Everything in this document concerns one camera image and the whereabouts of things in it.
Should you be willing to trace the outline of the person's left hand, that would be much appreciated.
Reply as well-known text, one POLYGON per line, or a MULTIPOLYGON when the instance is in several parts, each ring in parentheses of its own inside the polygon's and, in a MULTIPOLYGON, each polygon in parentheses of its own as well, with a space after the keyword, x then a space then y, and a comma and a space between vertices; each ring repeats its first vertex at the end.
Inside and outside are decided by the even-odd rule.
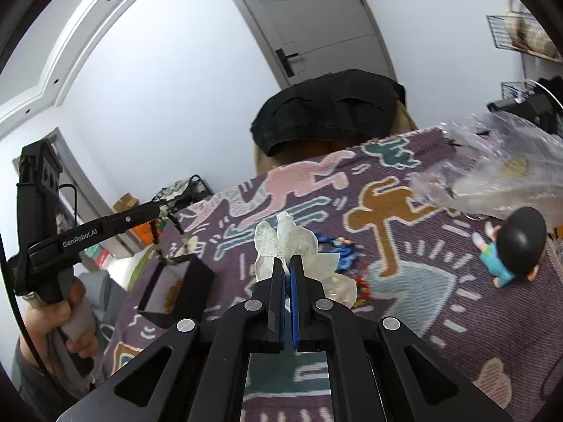
MULTIPOLYGON (((86 288, 77 278, 71 285, 70 301, 63 300, 60 303, 46 305, 39 308, 28 306, 23 320, 30 335, 31 341, 37 349, 46 369, 54 375, 51 359, 49 358, 48 334, 66 324, 76 307, 85 297, 86 288)), ((66 348, 71 353, 77 353, 81 358, 90 358, 99 352, 98 340, 95 336, 95 325, 84 330, 76 341, 68 340, 66 348)))

